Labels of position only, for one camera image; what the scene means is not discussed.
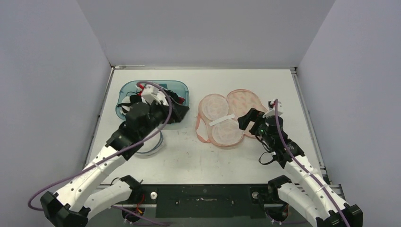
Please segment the peach floral padded bra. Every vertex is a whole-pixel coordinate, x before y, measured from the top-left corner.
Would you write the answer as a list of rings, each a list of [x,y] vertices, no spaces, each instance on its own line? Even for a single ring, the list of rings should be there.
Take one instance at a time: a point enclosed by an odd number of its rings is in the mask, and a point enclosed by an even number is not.
[[[209,94],[198,105],[195,133],[200,142],[211,143],[217,147],[232,147],[244,137],[251,137],[250,123],[245,130],[239,129],[238,118],[244,116],[251,108],[261,112],[268,109],[263,106],[259,97],[247,89],[236,89],[223,96]]]

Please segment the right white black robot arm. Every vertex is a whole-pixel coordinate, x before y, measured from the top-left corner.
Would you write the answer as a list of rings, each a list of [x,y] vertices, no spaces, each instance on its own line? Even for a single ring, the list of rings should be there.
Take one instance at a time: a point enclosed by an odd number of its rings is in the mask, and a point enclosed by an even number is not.
[[[239,129],[247,130],[267,148],[273,161],[288,173],[268,181],[267,196],[274,203],[293,207],[313,227],[361,227],[363,211],[340,197],[318,174],[304,151],[283,130],[283,119],[251,108],[238,118]]]

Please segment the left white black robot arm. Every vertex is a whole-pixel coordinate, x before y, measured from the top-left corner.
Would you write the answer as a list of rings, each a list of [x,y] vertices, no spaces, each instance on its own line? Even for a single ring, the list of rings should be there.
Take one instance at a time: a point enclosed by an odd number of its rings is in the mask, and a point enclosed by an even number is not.
[[[84,227],[93,216],[118,202],[138,202],[142,194],[141,184],[130,175],[121,177],[104,190],[94,190],[144,145],[151,132],[166,124],[181,122],[189,109],[176,103],[132,104],[125,122],[82,174],[68,180],[56,192],[46,192],[41,196],[45,217],[56,227]]]

